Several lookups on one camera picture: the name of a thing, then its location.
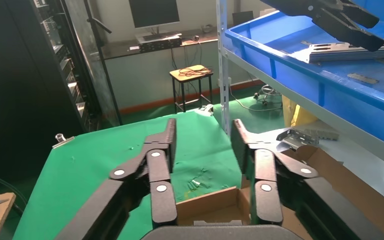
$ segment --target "blue plastic bin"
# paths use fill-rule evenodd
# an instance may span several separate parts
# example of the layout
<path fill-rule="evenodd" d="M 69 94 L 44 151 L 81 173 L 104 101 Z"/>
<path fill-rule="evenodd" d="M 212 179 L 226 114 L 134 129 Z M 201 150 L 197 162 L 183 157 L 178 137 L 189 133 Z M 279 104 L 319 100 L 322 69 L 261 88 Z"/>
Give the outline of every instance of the blue plastic bin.
<path fill-rule="evenodd" d="M 357 0 L 380 18 L 370 32 L 384 38 L 384 0 Z M 276 81 L 384 141 L 384 63 L 355 60 L 308 64 L 287 54 L 305 43 L 338 41 L 306 16 L 281 12 L 256 18 L 225 32 L 232 52 Z M 356 73 L 379 80 L 369 84 L 347 77 Z"/>

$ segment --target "white wall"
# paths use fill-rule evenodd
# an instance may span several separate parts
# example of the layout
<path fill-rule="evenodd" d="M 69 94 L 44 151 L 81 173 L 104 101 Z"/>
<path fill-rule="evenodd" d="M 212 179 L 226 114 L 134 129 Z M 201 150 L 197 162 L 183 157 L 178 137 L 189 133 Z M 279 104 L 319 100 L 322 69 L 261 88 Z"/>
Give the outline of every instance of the white wall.
<path fill-rule="evenodd" d="M 240 1 L 240 11 L 253 11 L 254 18 L 258 18 L 260 16 L 260 11 L 264 9 L 270 9 L 271 6 L 265 4 L 260 0 L 241 0 Z"/>
<path fill-rule="evenodd" d="M 192 60 L 197 46 L 186 47 L 190 60 Z M 184 68 L 183 47 L 174 48 L 173 52 L 177 67 Z M 196 58 L 191 65 L 199 63 L 199 53 Z M 169 72 L 173 70 L 170 50 L 118 57 L 105 60 L 105 63 L 120 109 L 173 97 L 172 78 L 169 75 Z M 213 69 L 212 88 L 218 88 L 219 69 L 216 41 L 202 44 L 202 65 Z M 232 78 L 233 84 L 249 79 L 247 72 L 232 62 L 229 63 L 229 76 Z M 208 90 L 207 79 L 205 78 L 201 82 L 202 91 Z M 198 90 L 198 82 L 194 81 L 193 85 Z M 190 93 L 194 92 L 194 89 L 190 87 Z"/>
<path fill-rule="evenodd" d="M 233 22 L 234 1 L 228 0 L 228 24 Z M 96 0 L 101 21 L 112 31 L 106 33 L 109 43 L 135 39 L 135 34 L 146 29 L 135 29 L 129 0 Z M 180 23 L 161 27 L 164 31 L 186 31 L 201 28 L 202 25 L 217 26 L 216 0 L 177 0 Z"/>

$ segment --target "green cloth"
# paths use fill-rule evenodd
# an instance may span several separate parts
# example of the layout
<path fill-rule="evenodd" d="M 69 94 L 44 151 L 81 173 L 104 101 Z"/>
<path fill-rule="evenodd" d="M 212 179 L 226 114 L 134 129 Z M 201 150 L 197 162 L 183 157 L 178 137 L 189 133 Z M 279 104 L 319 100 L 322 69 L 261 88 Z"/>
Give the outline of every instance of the green cloth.
<path fill-rule="evenodd" d="M 51 151 L 13 239 L 54 239 L 110 170 L 138 155 L 145 137 L 164 131 L 169 118 L 177 119 L 171 175 L 176 202 L 239 187 L 241 172 L 230 141 L 213 117 L 186 112 L 87 133 Z M 150 230 L 147 195 L 130 212 L 118 239 L 137 240 Z"/>

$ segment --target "shelf post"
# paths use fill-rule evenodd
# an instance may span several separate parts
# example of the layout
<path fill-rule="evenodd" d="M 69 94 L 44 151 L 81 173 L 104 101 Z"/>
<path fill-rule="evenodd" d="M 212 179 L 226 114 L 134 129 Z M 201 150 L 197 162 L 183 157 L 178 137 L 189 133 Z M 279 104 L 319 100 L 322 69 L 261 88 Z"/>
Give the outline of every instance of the shelf post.
<path fill-rule="evenodd" d="M 218 85 L 220 86 L 221 126 L 230 136 L 231 122 L 229 116 L 229 69 L 228 59 L 225 55 L 225 31 L 228 25 L 227 0 L 216 0 L 217 10 L 217 36 L 218 36 Z"/>

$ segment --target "floor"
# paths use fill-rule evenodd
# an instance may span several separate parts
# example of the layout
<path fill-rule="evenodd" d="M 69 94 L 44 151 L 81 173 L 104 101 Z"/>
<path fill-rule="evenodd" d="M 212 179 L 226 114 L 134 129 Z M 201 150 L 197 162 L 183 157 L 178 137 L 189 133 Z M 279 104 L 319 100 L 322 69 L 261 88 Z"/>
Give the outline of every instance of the floor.
<path fill-rule="evenodd" d="M 252 109 L 246 109 L 242 107 L 235 100 L 230 101 L 229 103 L 229 112 L 230 112 L 230 120 L 233 119 L 241 119 L 244 123 L 245 127 L 254 133 L 266 132 L 274 129 L 279 129 L 284 127 L 284 118 L 283 111 L 281 108 L 280 102 L 282 98 L 280 96 L 275 96 L 269 99 L 270 103 L 267 106 L 263 106 L 261 100 L 255 100 L 253 98 L 254 93 L 258 92 L 260 87 L 249 87 L 246 89 L 235 90 L 233 94 L 240 102 Z M 214 99 L 214 117 L 221 124 L 221 106 L 220 106 L 220 95 L 215 94 L 213 96 Z M 199 105 L 188 105 L 188 110 L 193 108 L 198 108 Z M 265 110 L 265 111 L 254 111 L 254 110 L 264 110 L 264 109 L 275 109 L 275 110 Z M 153 118 L 158 118 L 166 115 L 170 115 L 174 113 L 174 107 L 172 104 L 156 107 L 149 110 L 144 110 L 140 112 L 135 112 L 131 114 L 126 114 L 122 116 L 124 124 L 135 123 L 139 121 L 145 121 Z M 29 198 L 32 193 L 33 187 L 37 178 L 32 177 L 29 179 L 25 179 L 23 181 L 11 182 L 16 188 L 18 188 L 26 198 Z M 0 186 L 0 193 L 8 192 L 9 190 L 5 189 L 5 187 Z M 24 208 L 23 203 L 20 199 L 16 200 L 16 203 Z M 14 232 L 17 228 L 17 225 L 20 221 L 20 216 L 17 215 L 13 210 L 8 215 L 7 220 L 5 221 L 3 228 L 0 232 L 0 240 L 10 240 L 12 239 Z"/>

